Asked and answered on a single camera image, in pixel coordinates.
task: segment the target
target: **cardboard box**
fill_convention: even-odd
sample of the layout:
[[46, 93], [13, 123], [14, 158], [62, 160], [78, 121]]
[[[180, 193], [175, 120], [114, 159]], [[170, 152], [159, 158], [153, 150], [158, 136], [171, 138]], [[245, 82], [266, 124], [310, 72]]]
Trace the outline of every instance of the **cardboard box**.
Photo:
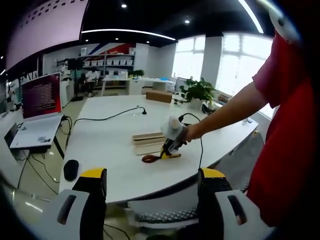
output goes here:
[[172, 93], [159, 90], [147, 90], [145, 98], [163, 103], [171, 103]]

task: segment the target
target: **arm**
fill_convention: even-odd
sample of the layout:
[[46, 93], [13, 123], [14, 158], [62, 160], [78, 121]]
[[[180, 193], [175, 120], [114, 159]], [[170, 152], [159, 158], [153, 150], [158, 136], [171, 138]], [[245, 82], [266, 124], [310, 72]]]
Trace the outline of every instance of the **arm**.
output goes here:
[[189, 126], [186, 141], [200, 138], [202, 135], [239, 122], [263, 108], [268, 102], [257, 90], [254, 82], [245, 86], [226, 105], [201, 122]]

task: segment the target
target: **bright window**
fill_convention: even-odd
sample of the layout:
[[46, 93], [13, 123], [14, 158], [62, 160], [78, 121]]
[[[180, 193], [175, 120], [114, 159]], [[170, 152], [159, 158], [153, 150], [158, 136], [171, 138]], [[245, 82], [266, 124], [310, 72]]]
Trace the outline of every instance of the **bright window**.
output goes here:
[[[247, 33], [224, 33], [221, 64], [216, 89], [234, 96], [253, 81], [252, 77], [271, 52], [272, 38]], [[274, 109], [267, 104], [260, 110], [272, 118]]]
[[179, 40], [175, 49], [172, 77], [199, 81], [201, 77], [202, 64], [206, 36], [196, 36]]

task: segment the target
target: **tiled floor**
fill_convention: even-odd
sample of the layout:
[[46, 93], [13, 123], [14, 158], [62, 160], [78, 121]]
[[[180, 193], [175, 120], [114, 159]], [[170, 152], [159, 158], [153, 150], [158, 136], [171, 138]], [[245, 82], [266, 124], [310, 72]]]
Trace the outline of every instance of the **tiled floor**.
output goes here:
[[[125, 91], [121, 89], [106, 90], [104, 95], [107, 96], [115, 94], [124, 95]], [[77, 119], [85, 101], [86, 98], [82, 101], [70, 102], [63, 109], [63, 113], [67, 116], [70, 116], [74, 122]], [[58, 130], [58, 133], [56, 135], [62, 149], [65, 149], [67, 138], [67, 136], [63, 132], [68, 133], [68, 130], [68, 123], [64, 122], [62, 128]], [[50, 175], [57, 181], [59, 181], [63, 160], [54, 144], [52, 145], [51, 149], [46, 152], [45, 159], [43, 159], [41, 154], [34, 154], [34, 157], [37, 160], [43, 162], [46, 165], [46, 168]], [[43, 179], [50, 185], [50, 187], [58, 192], [59, 183], [54, 183], [50, 179], [50, 177], [45, 172], [44, 167], [40, 163], [36, 162], [32, 158], [30, 158], [30, 162], [38, 171], [38, 173], [43, 177]], [[29, 194], [41, 196], [42, 198], [46, 198], [49, 200], [56, 196], [56, 194], [52, 190], [50, 190], [45, 185], [45, 183], [37, 176], [29, 162], [25, 163], [24, 170], [21, 175], [19, 189]], [[49, 202], [45, 200], [33, 199], [29, 194], [24, 194], [21, 191], [10, 193], [10, 195], [13, 196], [13, 206], [21, 219], [26, 223], [36, 224], [40, 219], [43, 209], [48, 207]], [[139, 229], [128, 225], [124, 210], [117, 205], [107, 206], [105, 222], [111, 226], [118, 227], [126, 231], [131, 239], [145, 239], [145, 237], [134, 237], [135, 234], [139, 232]], [[105, 227], [105, 230], [109, 233], [109, 235], [113, 237], [113, 239], [127, 239], [122, 232], [119, 232], [116, 229]], [[104, 239], [109, 239], [109, 237], [104, 234]]]

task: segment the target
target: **monitor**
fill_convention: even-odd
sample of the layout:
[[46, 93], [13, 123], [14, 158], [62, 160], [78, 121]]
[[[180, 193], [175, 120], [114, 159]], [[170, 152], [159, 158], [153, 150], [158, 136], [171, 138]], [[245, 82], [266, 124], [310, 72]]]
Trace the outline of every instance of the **monitor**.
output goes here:
[[23, 118], [39, 117], [62, 111], [60, 73], [45, 75], [21, 86]]

